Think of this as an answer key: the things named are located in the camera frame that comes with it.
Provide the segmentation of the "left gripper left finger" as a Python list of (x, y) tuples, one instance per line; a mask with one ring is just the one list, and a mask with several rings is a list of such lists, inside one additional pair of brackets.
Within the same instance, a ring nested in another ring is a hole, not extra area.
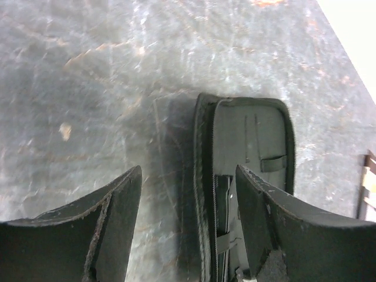
[(1, 280), (123, 281), (141, 188), (135, 166), (62, 207), (1, 223)]

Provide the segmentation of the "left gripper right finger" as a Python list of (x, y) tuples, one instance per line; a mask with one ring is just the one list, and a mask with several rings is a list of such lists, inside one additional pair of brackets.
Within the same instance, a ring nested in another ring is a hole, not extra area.
[(249, 274), (271, 254), (289, 281), (375, 281), (375, 223), (331, 213), (236, 168), (236, 190)]

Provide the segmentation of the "black zippered tool case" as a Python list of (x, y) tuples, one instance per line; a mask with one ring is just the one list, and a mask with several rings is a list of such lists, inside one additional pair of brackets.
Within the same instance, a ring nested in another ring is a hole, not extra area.
[(272, 98), (200, 94), (193, 158), (201, 281), (257, 277), (278, 247), (266, 190), (294, 189), (295, 142), (287, 106)]

